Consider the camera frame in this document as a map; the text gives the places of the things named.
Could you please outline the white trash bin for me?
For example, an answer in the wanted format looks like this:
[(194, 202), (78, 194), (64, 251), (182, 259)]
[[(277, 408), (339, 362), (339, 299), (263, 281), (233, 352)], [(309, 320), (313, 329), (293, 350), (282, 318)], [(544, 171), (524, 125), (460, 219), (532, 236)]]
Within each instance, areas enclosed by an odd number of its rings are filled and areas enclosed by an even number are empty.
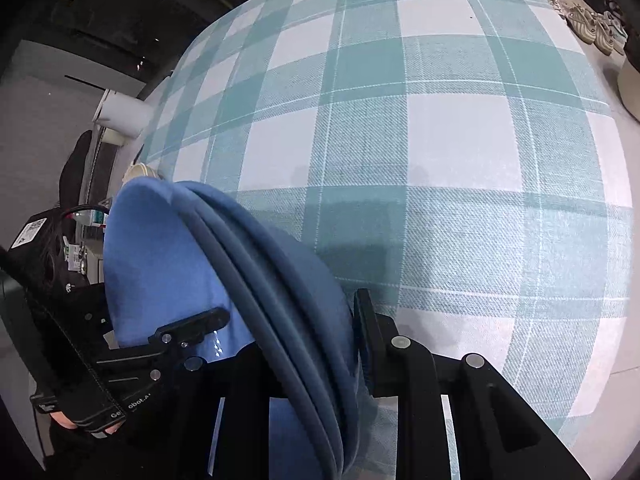
[(640, 122), (640, 73), (628, 58), (623, 62), (618, 73), (617, 88), (620, 100), (627, 112), (637, 122)]

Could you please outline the blue bowl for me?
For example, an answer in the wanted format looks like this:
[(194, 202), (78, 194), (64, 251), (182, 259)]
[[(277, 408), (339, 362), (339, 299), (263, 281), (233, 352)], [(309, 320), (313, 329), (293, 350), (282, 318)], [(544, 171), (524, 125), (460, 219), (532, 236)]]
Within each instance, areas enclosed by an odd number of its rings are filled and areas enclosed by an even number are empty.
[(146, 444), (143, 477), (267, 479), (273, 374), (184, 217), (183, 184), (127, 183), (105, 234), (115, 338), (130, 349), (169, 334), (173, 361), (126, 422)]
[(323, 262), (223, 192), (171, 185), (171, 205), (262, 349), (285, 397), (269, 407), (269, 473), (338, 479), (358, 448), (350, 310)]

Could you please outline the white kettle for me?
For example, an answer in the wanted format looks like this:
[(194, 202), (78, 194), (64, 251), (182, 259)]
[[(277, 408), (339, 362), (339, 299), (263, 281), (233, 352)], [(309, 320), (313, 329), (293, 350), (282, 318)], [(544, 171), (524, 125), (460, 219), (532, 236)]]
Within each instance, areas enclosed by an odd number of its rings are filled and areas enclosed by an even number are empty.
[(153, 110), (154, 108), (148, 103), (122, 92), (106, 89), (96, 107), (92, 121), (126, 138), (137, 139), (149, 125)]

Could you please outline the teal checked tablecloth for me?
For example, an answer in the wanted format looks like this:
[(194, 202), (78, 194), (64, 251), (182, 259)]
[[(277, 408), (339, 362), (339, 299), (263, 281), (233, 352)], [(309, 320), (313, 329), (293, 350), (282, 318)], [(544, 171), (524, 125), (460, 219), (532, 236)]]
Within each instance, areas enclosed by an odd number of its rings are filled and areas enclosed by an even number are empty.
[(615, 120), (546, 0), (248, 0), (166, 81), (141, 153), (313, 249), (433, 352), (477, 352), (566, 444), (628, 302)]

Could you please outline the cream plate stack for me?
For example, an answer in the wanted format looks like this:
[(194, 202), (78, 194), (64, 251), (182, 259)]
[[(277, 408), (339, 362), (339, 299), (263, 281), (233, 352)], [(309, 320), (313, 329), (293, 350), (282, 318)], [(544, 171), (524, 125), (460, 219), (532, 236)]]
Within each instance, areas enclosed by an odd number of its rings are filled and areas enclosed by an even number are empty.
[(137, 162), (136, 164), (130, 165), (125, 171), (125, 174), (122, 177), (122, 183), (126, 184), (137, 178), (152, 178), (160, 180), (162, 177), (154, 168), (142, 164), (142, 162)]

